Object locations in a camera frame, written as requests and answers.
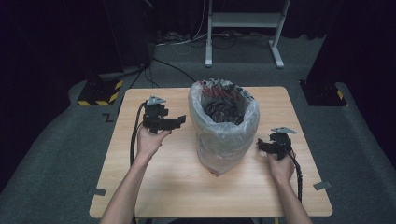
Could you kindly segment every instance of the light wood tabletop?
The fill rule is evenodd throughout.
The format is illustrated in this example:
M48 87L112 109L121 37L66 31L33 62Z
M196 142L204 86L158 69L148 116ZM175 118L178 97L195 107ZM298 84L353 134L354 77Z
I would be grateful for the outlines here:
M199 162L195 130L188 107L189 88L134 89L125 93L117 124L110 141L97 188L105 196L94 195L90 214L101 217L129 167L131 135L138 107L151 94L166 99L166 118L187 115L186 123L163 140L152 158L139 191L137 217L282 217L275 183L269 173L265 153L257 139L269 142L272 128L288 127L303 173L303 206L311 217L327 217L332 206L321 182L303 130L289 95L283 87L245 87L260 104L260 124L255 140L243 159L227 173L216 177ZM294 172L290 183L297 192Z

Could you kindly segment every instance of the metal stand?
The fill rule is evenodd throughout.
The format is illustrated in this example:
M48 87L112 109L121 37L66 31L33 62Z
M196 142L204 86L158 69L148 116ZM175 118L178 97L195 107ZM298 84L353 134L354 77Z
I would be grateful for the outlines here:
M212 11L212 0L209 0L208 20L207 20L207 41L206 41L206 56L205 66L211 67L212 60L212 28L213 27L265 27L276 28L276 35L274 40L270 40L271 51L273 52L276 66L278 68L285 67L282 58L280 57L277 43L282 32L283 24L285 22L290 0L285 1L281 13L231 13L221 12L214 13Z

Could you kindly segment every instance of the person's left hand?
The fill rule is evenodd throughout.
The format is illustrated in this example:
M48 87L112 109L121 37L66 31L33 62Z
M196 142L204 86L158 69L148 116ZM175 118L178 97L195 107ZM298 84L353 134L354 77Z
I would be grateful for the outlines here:
M137 134L137 156L141 155L151 160L152 156L162 145L163 139L172 131L161 131L160 133L151 133L146 127L141 127Z

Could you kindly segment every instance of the clear plastic bag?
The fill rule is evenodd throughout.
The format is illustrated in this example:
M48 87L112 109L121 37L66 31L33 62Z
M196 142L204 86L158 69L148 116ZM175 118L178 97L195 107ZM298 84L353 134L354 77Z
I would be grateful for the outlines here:
M221 97L231 98L242 123L216 123L205 108ZM241 87L221 79L209 79L192 84L189 92L192 124L197 132L198 158L211 173L222 175L246 154L260 121L259 104Z

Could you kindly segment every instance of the wrist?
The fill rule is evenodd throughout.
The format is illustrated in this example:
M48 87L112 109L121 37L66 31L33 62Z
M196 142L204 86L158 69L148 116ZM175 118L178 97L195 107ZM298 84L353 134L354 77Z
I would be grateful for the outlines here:
M148 165L149 161L151 161L152 156L146 155L144 153L138 153L136 158L134 159L134 163L138 163L141 165Z
M290 186L290 181L288 179L275 177L274 180L278 188Z

